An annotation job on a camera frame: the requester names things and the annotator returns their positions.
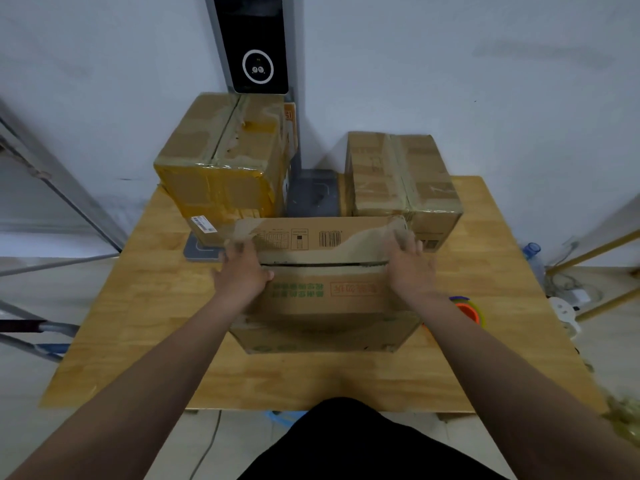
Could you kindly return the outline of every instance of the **white circle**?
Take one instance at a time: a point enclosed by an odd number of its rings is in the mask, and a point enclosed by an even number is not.
[[[249,55],[251,55],[251,54],[260,54],[260,55],[263,55],[263,56],[265,56],[265,57],[267,58],[267,61],[269,62],[269,65],[271,66],[271,73],[269,74],[269,76],[267,77],[267,79],[265,79],[265,80],[255,80],[254,78],[252,78],[252,77],[249,75],[249,71],[247,71],[245,64],[246,64],[246,59],[247,59],[247,57],[249,57]],[[255,48],[254,48],[254,49],[252,49],[252,50],[249,50],[249,52],[247,52],[247,53],[244,55],[244,57],[243,57],[243,59],[242,59],[242,70],[244,71],[244,75],[245,75],[245,76],[247,76],[247,78],[248,78],[251,82],[255,82],[256,84],[266,84],[266,83],[267,83],[268,81],[270,81],[270,80],[271,80],[271,78],[273,77],[273,62],[271,62],[271,58],[270,58],[267,54],[265,54],[263,51],[261,51],[261,50],[257,50],[257,49],[255,49]]]

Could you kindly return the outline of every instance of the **hand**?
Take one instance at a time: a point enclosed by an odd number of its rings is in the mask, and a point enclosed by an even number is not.
[[[217,305],[222,302],[225,311],[237,315],[264,290],[273,279],[273,271],[260,267],[251,240],[229,242],[223,257],[222,269],[212,272],[216,288],[214,300]]]
[[[422,255],[422,241],[416,241],[415,234],[409,233],[404,249],[391,234],[386,240],[386,247],[389,284],[409,306],[414,306],[420,298],[448,301],[436,290],[435,257]]]

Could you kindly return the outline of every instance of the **wooden table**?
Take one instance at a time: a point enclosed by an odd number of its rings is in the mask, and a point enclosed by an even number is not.
[[[486,329],[597,412],[596,384],[547,304],[480,177],[454,177],[465,214],[438,252],[438,278],[471,297]],[[79,406],[212,295],[210,268],[182,256],[189,229],[156,191],[56,371],[41,406]],[[347,395],[380,411],[473,411],[434,339],[396,353],[247,355],[227,334],[191,408],[308,410]]]

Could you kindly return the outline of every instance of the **person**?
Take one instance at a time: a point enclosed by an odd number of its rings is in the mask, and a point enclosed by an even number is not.
[[[424,320],[519,479],[638,479],[636,450],[606,421],[469,320],[435,286],[415,238],[389,238],[390,287]],[[227,247],[216,293],[192,318],[80,407],[9,479],[142,479],[227,329],[264,289],[250,241]],[[262,453],[242,479],[333,476],[502,478],[356,400],[328,399]]]

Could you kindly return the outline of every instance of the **cardboard box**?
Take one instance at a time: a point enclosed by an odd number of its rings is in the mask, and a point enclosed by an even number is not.
[[[200,94],[154,167],[206,246],[221,245],[238,219],[283,215],[289,168],[283,97]]]
[[[247,353],[396,351],[418,328],[387,285],[383,237],[402,216],[238,221],[275,272],[230,332]]]
[[[405,217],[427,251],[436,251],[463,213],[431,136],[350,132],[347,199],[355,216]]]

